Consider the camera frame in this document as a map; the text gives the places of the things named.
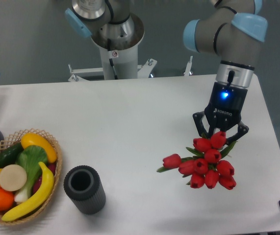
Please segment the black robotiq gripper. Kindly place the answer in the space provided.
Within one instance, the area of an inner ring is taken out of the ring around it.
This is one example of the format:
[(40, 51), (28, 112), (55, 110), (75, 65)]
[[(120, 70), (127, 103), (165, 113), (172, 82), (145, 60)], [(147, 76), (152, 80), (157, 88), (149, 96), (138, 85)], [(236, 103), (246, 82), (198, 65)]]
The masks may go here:
[(227, 131), (237, 126), (237, 133), (226, 138), (226, 145), (231, 145), (248, 133), (249, 128), (241, 122), (241, 111), (247, 90), (215, 82), (210, 100), (205, 110), (193, 114), (193, 120), (200, 137), (211, 137), (216, 128)]

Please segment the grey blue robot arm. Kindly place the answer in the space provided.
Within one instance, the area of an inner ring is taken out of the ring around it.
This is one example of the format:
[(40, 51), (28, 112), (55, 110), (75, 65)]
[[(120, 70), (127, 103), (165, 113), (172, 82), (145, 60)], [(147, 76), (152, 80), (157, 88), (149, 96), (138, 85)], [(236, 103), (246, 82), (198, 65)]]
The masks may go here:
[[(209, 103), (193, 119), (199, 135), (207, 138), (216, 130), (237, 127), (226, 139), (231, 145), (248, 132), (241, 110), (268, 23), (259, 16), (259, 0), (216, 0), (213, 5), (216, 11), (211, 17), (186, 25), (183, 44), (190, 51), (221, 58)], [(144, 26), (131, 13), (128, 0), (74, 0), (65, 18), (78, 35), (91, 38), (99, 48), (106, 80), (149, 76), (148, 66), (138, 68)]]

